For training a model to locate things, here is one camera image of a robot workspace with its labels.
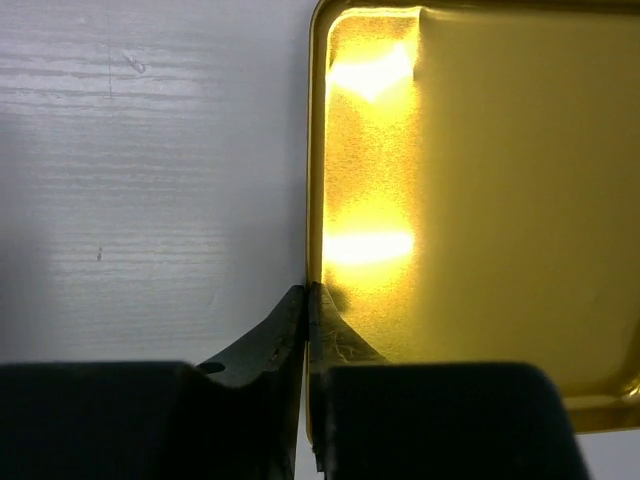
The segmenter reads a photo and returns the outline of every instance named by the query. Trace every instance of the scuff mark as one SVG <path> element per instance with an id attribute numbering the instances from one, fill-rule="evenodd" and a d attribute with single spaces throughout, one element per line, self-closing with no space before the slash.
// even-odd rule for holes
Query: scuff mark
<path id="1" fill-rule="evenodd" d="M 136 72 L 138 72 L 139 74 L 143 74 L 144 72 L 147 71 L 147 67 L 145 67 L 144 63 L 138 60 L 134 55 L 127 53 L 124 50 L 121 53 L 122 53 L 122 58 L 124 58 L 124 61 L 127 62 L 129 66 L 133 68 Z"/>

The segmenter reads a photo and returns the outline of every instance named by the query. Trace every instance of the white wooden surface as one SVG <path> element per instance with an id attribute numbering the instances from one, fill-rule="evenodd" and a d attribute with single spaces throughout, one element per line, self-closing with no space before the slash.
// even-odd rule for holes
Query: white wooden surface
<path id="1" fill-rule="evenodd" d="M 314 6 L 0 0 L 0 359 L 197 362 L 303 280 Z"/>

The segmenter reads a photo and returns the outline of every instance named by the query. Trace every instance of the gold tray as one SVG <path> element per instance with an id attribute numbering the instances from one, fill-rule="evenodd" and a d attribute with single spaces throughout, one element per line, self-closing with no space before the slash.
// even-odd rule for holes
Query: gold tray
<path id="1" fill-rule="evenodd" d="M 640 426 L 640 3 L 330 0 L 308 279 L 392 362 L 520 360 Z"/>

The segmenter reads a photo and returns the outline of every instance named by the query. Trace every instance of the metallic tray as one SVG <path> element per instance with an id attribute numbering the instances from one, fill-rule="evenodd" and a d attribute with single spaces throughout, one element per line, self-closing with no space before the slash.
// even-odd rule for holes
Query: metallic tray
<path id="1" fill-rule="evenodd" d="M 311 55 L 308 278 L 343 319 L 640 427 L 640 3 L 329 0 Z"/>

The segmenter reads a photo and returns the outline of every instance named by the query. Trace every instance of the tray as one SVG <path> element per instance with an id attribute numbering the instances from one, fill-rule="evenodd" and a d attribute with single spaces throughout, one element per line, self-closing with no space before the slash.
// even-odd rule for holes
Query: tray
<path id="1" fill-rule="evenodd" d="M 393 362 L 521 360 L 640 426 L 640 4 L 314 15 L 307 268 Z"/>

